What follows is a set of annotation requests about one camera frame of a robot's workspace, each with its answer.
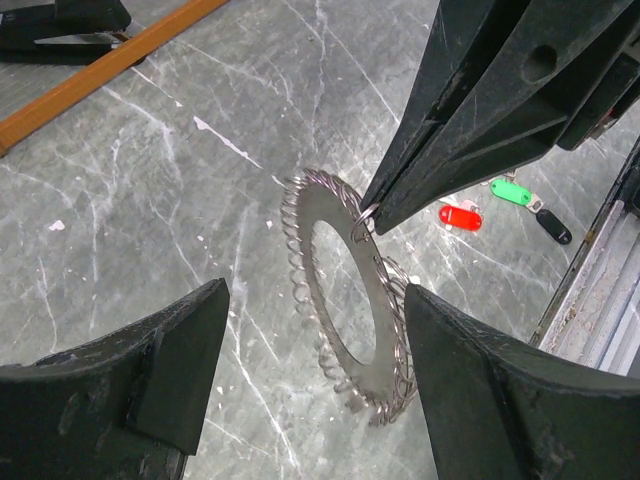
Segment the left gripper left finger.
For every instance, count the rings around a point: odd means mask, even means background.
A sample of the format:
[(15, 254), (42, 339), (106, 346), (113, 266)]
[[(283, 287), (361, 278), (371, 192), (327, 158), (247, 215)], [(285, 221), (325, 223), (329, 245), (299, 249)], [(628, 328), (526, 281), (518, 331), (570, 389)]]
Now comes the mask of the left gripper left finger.
[(1, 369), (5, 479), (180, 479), (229, 311), (224, 279), (97, 340)]

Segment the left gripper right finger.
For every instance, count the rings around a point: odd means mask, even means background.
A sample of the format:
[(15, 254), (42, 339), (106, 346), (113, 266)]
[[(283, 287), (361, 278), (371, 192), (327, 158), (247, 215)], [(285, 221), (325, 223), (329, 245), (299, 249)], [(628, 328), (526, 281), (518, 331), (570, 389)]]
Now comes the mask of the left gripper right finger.
[(563, 360), (406, 288), (441, 479), (636, 479), (639, 382)]

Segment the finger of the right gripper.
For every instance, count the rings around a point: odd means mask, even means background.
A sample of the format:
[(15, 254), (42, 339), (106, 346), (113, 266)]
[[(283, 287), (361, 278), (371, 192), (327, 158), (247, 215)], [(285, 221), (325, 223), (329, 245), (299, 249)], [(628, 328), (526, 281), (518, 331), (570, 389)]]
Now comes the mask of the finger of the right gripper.
[(525, 10), (523, 1), (441, 1), (400, 125), (361, 203), (391, 203), (442, 163), (435, 145)]
[(523, 1), (525, 10), (437, 139), (444, 159), (375, 205), (384, 234), (435, 200), (574, 150), (612, 127), (639, 98), (634, 0)]

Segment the red key tag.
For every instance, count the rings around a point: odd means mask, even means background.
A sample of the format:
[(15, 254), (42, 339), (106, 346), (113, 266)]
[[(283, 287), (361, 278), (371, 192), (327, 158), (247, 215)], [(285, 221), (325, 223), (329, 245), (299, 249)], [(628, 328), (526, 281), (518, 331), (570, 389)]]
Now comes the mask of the red key tag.
[(457, 228), (475, 232), (483, 226), (483, 217), (477, 204), (470, 200), (455, 203), (443, 200), (443, 206), (438, 212), (439, 220), (447, 229)]

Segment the metal disc with keyrings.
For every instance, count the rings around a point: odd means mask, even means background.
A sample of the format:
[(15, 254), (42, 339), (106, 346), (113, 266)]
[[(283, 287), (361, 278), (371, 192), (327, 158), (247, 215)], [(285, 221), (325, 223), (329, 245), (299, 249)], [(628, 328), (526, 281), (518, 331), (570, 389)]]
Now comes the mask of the metal disc with keyrings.
[(296, 311), (318, 327), (318, 365), (352, 412), (394, 423), (417, 393), (404, 314), (410, 278), (378, 249), (361, 197), (324, 170), (287, 179), (280, 207)]

